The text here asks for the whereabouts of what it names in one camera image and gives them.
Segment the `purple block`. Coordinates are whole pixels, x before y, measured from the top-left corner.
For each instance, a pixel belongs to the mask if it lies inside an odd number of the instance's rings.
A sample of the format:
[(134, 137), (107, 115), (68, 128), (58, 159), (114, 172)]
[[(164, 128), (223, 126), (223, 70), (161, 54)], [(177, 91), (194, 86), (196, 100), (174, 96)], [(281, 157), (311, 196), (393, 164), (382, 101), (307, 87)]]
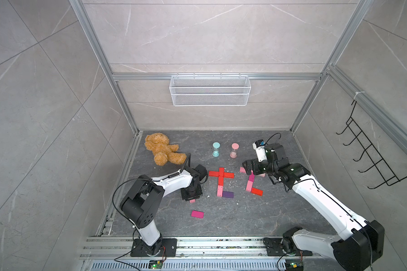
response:
[(224, 198), (234, 198), (234, 193), (233, 192), (228, 192), (228, 191), (223, 191), (222, 196)]

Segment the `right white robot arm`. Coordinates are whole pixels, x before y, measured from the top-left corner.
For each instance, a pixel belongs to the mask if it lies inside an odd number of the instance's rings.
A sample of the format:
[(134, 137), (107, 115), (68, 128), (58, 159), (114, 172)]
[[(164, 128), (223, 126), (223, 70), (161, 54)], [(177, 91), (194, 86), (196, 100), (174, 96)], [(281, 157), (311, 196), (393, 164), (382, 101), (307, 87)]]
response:
[(299, 163), (291, 164), (284, 147), (263, 140), (253, 143), (256, 159), (242, 163), (248, 175), (266, 174), (273, 184), (282, 183), (308, 201), (335, 229), (336, 235), (294, 227), (283, 234), (280, 246), (285, 255), (315, 252), (336, 260), (346, 271), (364, 271), (383, 255), (384, 227), (367, 221), (329, 191)]

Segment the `red block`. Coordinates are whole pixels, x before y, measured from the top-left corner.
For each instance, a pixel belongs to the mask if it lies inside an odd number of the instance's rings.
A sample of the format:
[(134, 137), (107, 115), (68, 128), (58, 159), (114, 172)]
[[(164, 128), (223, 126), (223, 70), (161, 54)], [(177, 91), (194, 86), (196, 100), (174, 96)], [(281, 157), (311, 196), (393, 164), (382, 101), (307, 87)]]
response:
[(260, 189), (255, 188), (255, 187), (253, 187), (251, 189), (251, 193), (254, 194), (254, 195), (258, 195), (258, 196), (263, 196), (263, 191), (260, 190)]
[(223, 186), (224, 185), (224, 177), (219, 176), (218, 177), (218, 186)]
[(225, 172), (224, 175), (223, 175), (223, 177), (224, 177), (224, 178), (234, 178), (234, 177), (235, 177), (235, 174), (234, 174), (234, 173)]
[(218, 176), (219, 176), (219, 172), (217, 172), (217, 171), (209, 171), (209, 176), (210, 176), (210, 177), (218, 177)]

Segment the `light pink block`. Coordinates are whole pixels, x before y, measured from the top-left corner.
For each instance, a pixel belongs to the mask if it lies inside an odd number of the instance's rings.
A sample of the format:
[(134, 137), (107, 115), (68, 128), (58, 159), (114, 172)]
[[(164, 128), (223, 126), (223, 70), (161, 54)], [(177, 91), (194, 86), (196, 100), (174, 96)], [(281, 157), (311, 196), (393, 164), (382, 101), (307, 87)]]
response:
[(248, 181), (246, 185), (246, 191), (251, 192), (253, 188), (253, 181)]

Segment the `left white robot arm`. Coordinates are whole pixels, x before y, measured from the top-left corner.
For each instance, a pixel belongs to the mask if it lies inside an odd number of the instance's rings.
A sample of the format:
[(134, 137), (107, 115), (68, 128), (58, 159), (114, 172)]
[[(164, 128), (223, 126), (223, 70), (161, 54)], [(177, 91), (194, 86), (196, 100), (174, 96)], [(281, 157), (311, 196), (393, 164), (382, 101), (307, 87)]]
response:
[(124, 217), (133, 223), (140, 235), (138, 244), (149, 256), (162, 249), (162, 235), (154, 218), (164, 196), (180, 191), (184, 201), (199, 199), (201, 185), (208, 180), (208, 171), (202, 165), (182, 169), (161, 177), (139, 176), (122, 199), (119, 208)]

